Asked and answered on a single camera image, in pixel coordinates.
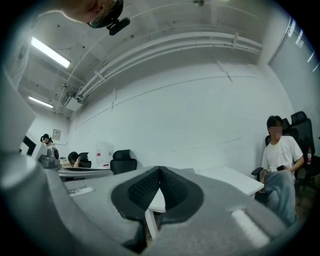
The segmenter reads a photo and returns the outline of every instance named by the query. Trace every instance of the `white wall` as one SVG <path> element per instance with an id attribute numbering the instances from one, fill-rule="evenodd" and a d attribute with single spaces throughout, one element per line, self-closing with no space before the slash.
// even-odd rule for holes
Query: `white wall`
<path id="1" fill-rule="evenodd" d="M 320 71 L 316 57 L 307 62 L 307 55 L 296 45 L 297 35 L 286 39 L 283 47 L 271 64 L 287 92 L 294 112 L 304 111 L 312 123 L 316 155 L 320 156 Z"/>
<path id="2" fill-rule="evenodd" d="M 54 115 L 52 112 L 47 111 L 44 108 L 41 109 L 36 106 L 31 106 L 31 108 L 35 112 L 36 118 L 28 132 L 40 140 L 41 136 L 44 134 L 49 134 L 52 137 L 54 129 L 61 130 L 60 141 L 52 140 L 59 151 L 59 156 L 67 158 L 69 154 L 67 151 L 67 119 L 65 117 Z"/>
<path id="3" fill-rule="evenodd" d="M 269 62 L 278 50 L 286 31 L 289 27 L 290 15 L 282 9 L 277 3 L 270 3 L 270 15 L 267 22 L 267 27 L 262 39 L 263 49 L 259 56 L 257 66 L 262 72 L 265 79 L 271 87 L 276 88 L 277 96 L 281 98 L 282 108 L 288 108 L 288 111 L 293 114 L 294 108 L 292 102 L 288 97 L 282 83 L 277 75 L 269 66 Z M 274 102 L 276 99 L 271 97 L 270 101 Z"/>
<path id="4" fill-rule="evenodd" d="M 277 98 L 281 88 L 246 64 L 256 58 L 248 54 L 185 50 L 124 71 L 73 116 L 68 151 L 89 152 L 94 167 L 96 142 L 107 140 L 115 150 L 131 149 L 139 166 L 229 166 L 250 175 L 261 165 L 268 117 L 289 117 L 291 106 Z"/>

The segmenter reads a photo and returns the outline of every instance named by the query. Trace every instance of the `man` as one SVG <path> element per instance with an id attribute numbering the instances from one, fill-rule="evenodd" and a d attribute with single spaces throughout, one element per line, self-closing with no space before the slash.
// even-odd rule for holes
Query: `man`
<path id="1" fill-rule="evenodd" d="M 82 167 L 80 163 L 81 157 L 78 155 L 77 152 L 71 152 L 68 155 L 68 160 L 72 167 Z"/>
<path id="2" fill-rule="evenodd" d="M 294 173 L 304 164 L 304 157 L 295 139 L 282 136 L 283 121 L 280 116 L 270 116 L 266 122 L 271 137 L 262 158 L 264 169 L 261 182 L 268 193 L 267 206 L 285 223 L 292 225 L 298 216 L 295 211 L 296 197 Z"/>

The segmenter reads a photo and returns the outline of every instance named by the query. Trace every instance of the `person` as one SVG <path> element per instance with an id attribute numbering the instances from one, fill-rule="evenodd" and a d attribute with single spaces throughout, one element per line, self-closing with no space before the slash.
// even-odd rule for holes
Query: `person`
<path id="1" fill-rule="evenodd" d="M 43 0 L 27 20 L 20 20 L 14 27 L 2 69 L 8 83 L 14 88 L 19 86 L 28 62 L 33 29 L 40 16 L 60 12 L 72 21 L 90 23 L 108 15 L 114 4 L 115 0 Z"/>
<path id="2" fill-rule="evenodd" d="M 71 152 L 68 155 L 68 160 L 72 167 L 82 167 L 81 166 L 81 157 L 78 155 L 77 152 Z"/>
<path id="3" fill-rule="evenodd" d="M 264 189 L 260 192 L 268 193 L 267 207 L 290 226 L 298 219 L 294 173 L 304 164 L 304 157 L 293 137 L 282 136 L 283 120 L 280 116 L 270 116 L 266 126 L 271 142 L 263 152 L 261 182 Z"/>
<path id="4" fill-rule="evenodd" d="M 45 133 L 41 138 L 40 141 L 45 144 L 47 147 L 49 147 L 51 145 L 51 143 L 53 143 L 51 137 Z"/>

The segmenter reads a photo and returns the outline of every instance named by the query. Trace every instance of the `white desk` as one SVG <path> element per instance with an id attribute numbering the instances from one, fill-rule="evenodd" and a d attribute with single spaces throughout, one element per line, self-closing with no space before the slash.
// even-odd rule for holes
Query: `white desk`
<path id="1" fill-rule="evenodd" d="M 264 187 L 262 183 L 254 180 L 253 178 L 250 178 L 226 166 L 219 167 L 216 169 L 196 170 L 195 173 L 198 175 L 202 175 L 208 178 L 228 183 L 234 186 L 235 188 L 239 189 L 246 195 L 252 197 L 253 199 L 255 198 L 255 193 Z M 160 189 L 155 195 L 148 210 L 145 212 L 146 223 L 148 225 L 150 234 L 153 239 L 155 239 L 158 233 L 154 212 L 166 212 L 165 198 Z"/>

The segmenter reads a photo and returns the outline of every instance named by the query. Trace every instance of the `white t-shirt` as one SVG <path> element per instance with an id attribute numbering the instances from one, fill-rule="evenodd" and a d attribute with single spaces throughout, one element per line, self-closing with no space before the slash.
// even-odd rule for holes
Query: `white t-shirt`
<path id="1" fill-rule="evenodd" d="M 286 166 L 291 168 L 303 153 L 291 136 L 282 136 L 276 145 L 269 145 L 265 148 L 262 158 L 262 168 L 269 172 L 277 172 L 277 167 Z"/>

